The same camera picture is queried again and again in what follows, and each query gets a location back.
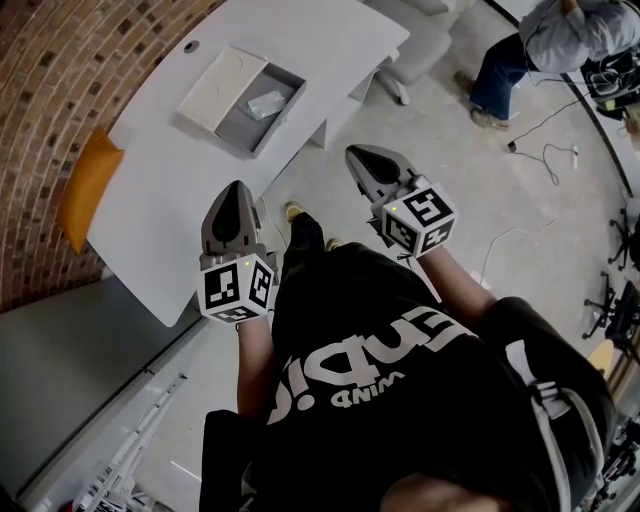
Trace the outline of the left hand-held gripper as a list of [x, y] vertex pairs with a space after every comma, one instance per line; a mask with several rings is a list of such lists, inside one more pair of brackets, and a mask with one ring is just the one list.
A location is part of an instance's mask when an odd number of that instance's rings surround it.
[[268, 314], [277, 284], [277, 253], [256, 244], [259, 222], [254, 210], [250, 190], [236, 180], [205, 216], [197, 298], [206, 318], [234, 325]]

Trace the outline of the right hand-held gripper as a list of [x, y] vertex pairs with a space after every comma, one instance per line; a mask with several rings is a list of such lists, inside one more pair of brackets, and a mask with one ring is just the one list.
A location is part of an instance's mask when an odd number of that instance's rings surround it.
[[[369, 144], [352, 144], [345, 161], [362, 195], [376, 201], [388, 183], [405, 183], [417, 175], [407, 158], [396, 151]], [[452, 234], [458, 212], [438, 183], [407, 184], [381, 199], [374, 213], [376, 231], [387, 245], [396, 245], [415, 258], [444, 244]]]

